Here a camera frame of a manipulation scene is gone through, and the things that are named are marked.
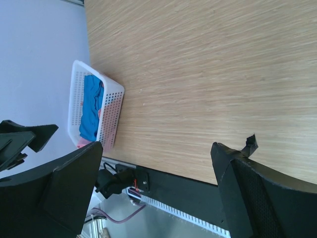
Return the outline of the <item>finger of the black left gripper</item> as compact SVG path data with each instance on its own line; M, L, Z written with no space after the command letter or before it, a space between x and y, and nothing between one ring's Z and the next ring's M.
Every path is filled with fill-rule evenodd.
M24 163L27 154L22 151L26 147L40 152L57 130L55 124L22 126L3 120L0 123L0 170L10 170Z

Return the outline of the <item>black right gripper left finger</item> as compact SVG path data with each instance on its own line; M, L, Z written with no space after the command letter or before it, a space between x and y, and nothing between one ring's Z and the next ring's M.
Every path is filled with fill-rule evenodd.
M90 143L0 180L2 238L75 238L81 234L103 147Z

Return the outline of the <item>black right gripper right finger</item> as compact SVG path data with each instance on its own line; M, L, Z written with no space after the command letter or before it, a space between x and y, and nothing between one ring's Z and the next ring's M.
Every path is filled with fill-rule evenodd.
M315 238L317 186L250 159L255 135L242 150L214 142L211 160L233 238Z

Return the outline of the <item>blue t shirt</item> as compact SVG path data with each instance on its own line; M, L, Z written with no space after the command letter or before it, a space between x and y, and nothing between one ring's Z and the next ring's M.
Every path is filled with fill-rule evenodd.
M82 105L80 136L89 141L96 141L99 127L99 111L103 105L104 86L94 75L84 77L84 99Z

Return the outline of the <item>white perforated plastic basket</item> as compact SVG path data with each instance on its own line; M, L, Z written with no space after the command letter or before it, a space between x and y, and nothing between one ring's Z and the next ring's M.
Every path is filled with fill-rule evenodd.
M84 104L84 78L88 75L95 76L104 87L102 106L100 113L97 114L99 122L96 140L101 142L104 152L107 152L114 146L124 87L79 60L75 60L72 65L67 131L74 145L80 146L88 143L80 136Z

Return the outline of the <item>pink t shirt in basket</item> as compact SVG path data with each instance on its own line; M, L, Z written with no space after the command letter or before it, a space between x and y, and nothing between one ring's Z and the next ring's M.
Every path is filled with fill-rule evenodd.
M104 152L110 151L114 146L123 96L123 91L107 93L103 96L103 105L99 111L100 120L96 141L101 142ZM81 148L91 142L94 141L86 140L79 134L79 141L76 146Z

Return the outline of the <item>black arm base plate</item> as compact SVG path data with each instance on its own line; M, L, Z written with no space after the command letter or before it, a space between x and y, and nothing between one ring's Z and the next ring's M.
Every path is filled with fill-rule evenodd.
M149 176L143 194L172 208L228 230L217 185L137 166Z

